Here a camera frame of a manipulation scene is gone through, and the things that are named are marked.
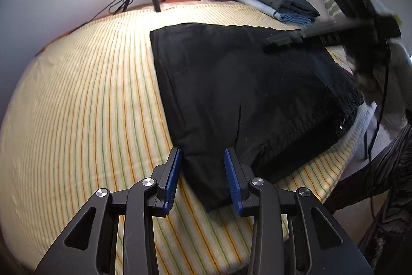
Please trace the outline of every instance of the white floor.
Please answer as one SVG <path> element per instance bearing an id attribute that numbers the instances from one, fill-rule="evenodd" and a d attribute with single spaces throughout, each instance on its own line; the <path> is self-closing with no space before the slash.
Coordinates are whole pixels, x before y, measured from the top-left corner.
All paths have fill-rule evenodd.
<path id="1" fill-rule="evenodd" d="M 373 117 L 367 130 L 368 143 L 370 143 L 375 129 L 376 118 Z M 375 144 L 372 149 L 372 158 L 378 155 L 395 137 L 396 132 L 391 132 L 391 134 L 389 134 L 383 126 L 380 126 Z M 343 172 L 341 179 L 350 176 L 351 174 L 355 173 L 356 171 L 358 171 L 359 169 L 368 164 L 368 160 L 364 159 L 364 155 L 364 146 L 362 142 L 358 146 L 354 157 L 349 162 L 348 166 Z M 378 212 L 378 210 L 384 203 L 386 196 L 387 193 L 383 193 L 381 195 L 374 197 L 373 205 L 375 213 Z M 358 244 L 362 239 L 364 233 L 366 232 L 367 228 L 372 223 L 370 200 L 366 199 L 357 204 L 347 206 L 344 209 L 338 210 L 335 212 L 334 217 L 343 227 L 343 229 L 345 229 L 345 231 L 348 233 L 351 239 L 356 244 Z"/>

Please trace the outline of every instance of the stack of folded clothes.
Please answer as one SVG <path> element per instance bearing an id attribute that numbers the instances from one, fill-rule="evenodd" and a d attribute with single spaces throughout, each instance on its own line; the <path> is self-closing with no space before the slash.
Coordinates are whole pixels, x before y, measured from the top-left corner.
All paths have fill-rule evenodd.
<path id="1" fill-rule="evenodd" d="M 319 12 L 306 0 L 236 0 L 288 24 L 309 25 Z"/>

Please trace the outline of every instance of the blue gripper pad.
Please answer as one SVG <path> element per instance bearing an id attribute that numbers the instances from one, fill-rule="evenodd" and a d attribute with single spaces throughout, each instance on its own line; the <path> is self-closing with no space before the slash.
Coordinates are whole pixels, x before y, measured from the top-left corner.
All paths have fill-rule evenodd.
<path id="1" fill-rule="evenodd" d="M 172 169 L 170 170 L 169 178 L 167 180 L 167 184 L 165 188 L 165 200 L 164 200 L 163 208 L 166 211 L 166 213 L 169 213 L 175 201 L 176 188 L 178 186 L 181 165 L 182 165 L 182 151 L 178 149 L 175 155 L 175 159 L 172 164 Z"/>
<path id="2" fill-rule="evenodd" d="M 242 215 L 243 213 L 243 205 L 242 205 L 242 195 L 241 189 L 239 185 L 239 181 L 236 176 L 236 172 L 233 167 L 233 162 L 230 157 L 229 150 L 225 150 L 225 170 L 226 170 L 226 177 L 229 184 L 230 196 L 232 198 L 232 204 L 237 212 L 238 215 Z"/>

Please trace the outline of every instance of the striped bedsheet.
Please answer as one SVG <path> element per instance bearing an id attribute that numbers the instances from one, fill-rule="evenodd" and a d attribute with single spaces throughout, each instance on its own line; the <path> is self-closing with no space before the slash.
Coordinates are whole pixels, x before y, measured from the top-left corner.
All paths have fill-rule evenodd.
<path id="1" fill-rule="evenodd" d="M 172 143 L 149 32 L 184 22 L 295 28 L 239 3 L 205 1 L 106 17 L 49 44 L 21 78 L 0 133 L 0 224 L 26 266 L 37 266 L 95 190 L 130 188 L 166 161 Z M 341 48 L 329 52 L 347 68 Z M 343 139 L 279 186 L 307 186 L 324 200 L 372 113 L 360 106 Z M 228 274 L 248 262 L 253 220 L 231 206 L 206 213 L 182 176 L 170 215 L 153 224 L 161 274 Z M 123 228 L 122 217 L 117 274 Z"/>

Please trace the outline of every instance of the silver screw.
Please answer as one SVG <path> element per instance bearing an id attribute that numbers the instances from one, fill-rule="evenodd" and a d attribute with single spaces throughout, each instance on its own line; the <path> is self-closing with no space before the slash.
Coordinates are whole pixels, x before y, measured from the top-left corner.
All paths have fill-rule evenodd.
<path id="1" fill-rule="evenodd" d="M 108 191 L 107 191 L 107 189 L 99 189 L 99 190 L 97 190 L 96 191 L 96 196 L 97 197 L 104 197 L 104 196 L 106 196 L 108 194 Z"/>
<path id="2" fill-rule="evenodd" d="M 261 186 L 263 184 L 263 179 L 261 179 L 260 177 L 254 177 L 252 178 L 252 184 L 254 186 Z"/>
<path id="3" fill-rule="evenodd" d="M 145 187 L 153 186 L 154 179 L 153 178 L 145 178 L 142 183 Z"/>
<path id="4" fill-rule="evenodd" d="M 308 188 L 300 188 L 299 194 L 301 194 L 304 197 L 308 197 L 310 195 L 310 190 Z"/>

